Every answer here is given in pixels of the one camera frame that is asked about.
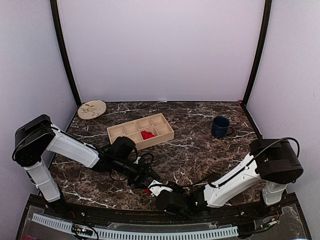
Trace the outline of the red snowflake santa sock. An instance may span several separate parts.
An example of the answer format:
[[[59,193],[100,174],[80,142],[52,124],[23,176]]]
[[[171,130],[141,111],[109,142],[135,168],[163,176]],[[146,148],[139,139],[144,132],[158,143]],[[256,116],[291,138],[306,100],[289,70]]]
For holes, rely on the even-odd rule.
[[[156,135],[153,134],[151,131],[143,130],[141,131],[141,136],[143,140],[147,140],[147,139],[154,138]]]

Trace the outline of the wooden compartment tray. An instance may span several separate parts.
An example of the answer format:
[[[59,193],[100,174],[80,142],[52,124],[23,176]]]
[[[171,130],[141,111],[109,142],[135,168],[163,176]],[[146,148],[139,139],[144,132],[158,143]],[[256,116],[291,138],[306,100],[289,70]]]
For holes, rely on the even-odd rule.
[[[171,141],[175,132],[162,113],[128,121],[107,128],[110,143],[119,137],[131,139],[138,150]]]

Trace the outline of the plain red sock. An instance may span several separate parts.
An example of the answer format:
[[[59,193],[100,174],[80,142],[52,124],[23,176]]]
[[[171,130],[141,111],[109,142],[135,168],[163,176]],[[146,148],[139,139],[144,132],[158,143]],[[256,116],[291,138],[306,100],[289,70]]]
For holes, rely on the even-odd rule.
[[[148,194],[149,196],[152,195],[152,193],[150,192],[150,190],[149,190],[148,188],[145,188],[145,189],[144,189],[144,192],[145,192],[146,194]]]

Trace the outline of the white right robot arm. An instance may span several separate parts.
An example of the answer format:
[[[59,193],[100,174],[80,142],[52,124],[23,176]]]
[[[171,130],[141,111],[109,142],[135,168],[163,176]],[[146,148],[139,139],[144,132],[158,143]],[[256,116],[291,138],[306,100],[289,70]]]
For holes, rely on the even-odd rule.
[[[295,183],[304,172],[299,161],[300,150],[294,150],[291,142],[298,141],[293,137],[254,140],[249,145],[250,152],[236,167],[217,180],[209,179],[205,186],[189,195],[179,192],[182,186],[157,181],[153,181],[148,190],[155,197],[158,210],[195,218],[210,209],[223,207],[233,197],[264,182],[255,213],[266,217],[281,201],[287,185]]]

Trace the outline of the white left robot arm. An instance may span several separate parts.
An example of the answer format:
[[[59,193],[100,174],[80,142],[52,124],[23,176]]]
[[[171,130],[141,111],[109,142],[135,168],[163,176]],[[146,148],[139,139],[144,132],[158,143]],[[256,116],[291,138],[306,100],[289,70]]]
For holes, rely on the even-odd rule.
[[[60,218],[67,218],[70,206],[62,200],[62,192],[42,162],[45,151],[53,152],[82,164],[94,172],[112,170],[127,176],[128,185],[146,189],[160,176],[150,164],[140,159],[134,163],[128,159],[136,152],[136,144],[121,136],[102,148],[82,142],[52,124],[48,115],[42,114],[15,132],[15,149],[12,160],[23,167],[44,199],[51,203],[51,210]]]

